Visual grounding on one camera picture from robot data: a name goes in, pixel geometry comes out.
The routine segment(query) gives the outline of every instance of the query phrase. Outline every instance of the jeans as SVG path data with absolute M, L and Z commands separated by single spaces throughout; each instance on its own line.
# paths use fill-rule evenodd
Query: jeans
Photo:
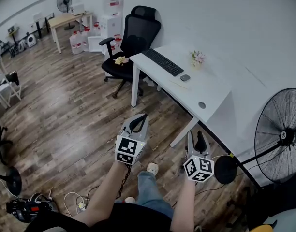
M 172 206 L 166 202 L 159 193 L 156 177 L 147 171 L 142 171 L 138 178 L 138 199 L 136 204 L 159 211 L 173 218 L 174 210 Z

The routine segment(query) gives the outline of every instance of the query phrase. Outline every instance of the black shirt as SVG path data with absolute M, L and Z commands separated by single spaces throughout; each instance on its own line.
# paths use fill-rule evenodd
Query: black shirt
M 67 232 L 81 231 L 169 231 L 171 219 L 158 211 L 133 203 L 115 203 L 107 220 L 89 228 L 86 224 L 56 212 L 43 212 L 29 224 L 25 232 L 43 232 L 61 227 Z

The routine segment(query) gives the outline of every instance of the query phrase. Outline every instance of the fan base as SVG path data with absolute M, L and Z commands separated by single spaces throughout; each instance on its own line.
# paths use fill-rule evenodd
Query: fan base
M 68 26 L 66 26 L 66 27 L 64 27 L 64 30 L 71 30 L 71 29 L 73 29 L 75 27 L 75 25 L 68 25 Z
M 221 184 L 234 181 L 237 174 L 236 161 L 230 156 L 221 156 L 215 162 L 215 177 Z
M 8 190 L 15 196 L 18 196 L 21 193 L 22 182 L 20 173 L 14 167 L 11 167 L 6 175 L 7 177 L 11 177 L 12 181 L 7 181 L 6 185 Z

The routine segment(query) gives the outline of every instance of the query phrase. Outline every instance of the small fan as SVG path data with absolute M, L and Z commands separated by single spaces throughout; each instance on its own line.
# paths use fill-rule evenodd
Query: small fan
M 256 160 L 262 173 L 280 183 L 296 173 L 296 88 L 278 92 L 265 105 L 255 131 L 255 157 L 241 163 L 230 156 L 215 163 L 215 176 L 222 184 L 232 182 L 237 167 Z
M 72 5 L 72 0 L 57 0 L 57 7 L 63 13 L 68 13 L 71 5 Z M 75 25 L 71 25 L 69 23 L 69 25 L 66 26 L 64 29 L 70 30 L 70 29 L 73 29 L 74 27 Z

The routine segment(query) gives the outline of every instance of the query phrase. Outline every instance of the sneaker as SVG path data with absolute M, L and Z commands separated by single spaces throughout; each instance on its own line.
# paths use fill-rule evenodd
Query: sneaker
M 125 201 L 125 203 L 135 203 L 136 202 L 135 198 L 133 198 L 133 197 L 127 197 L 124 201 Z
M 152 173 L 152 174 L 154 174 L 154 176 L 156 176 L 158 171 L 159 171 L 159 166 L 157 164 L 155 164 L 153 162 L 148 164 L 147 172 Z

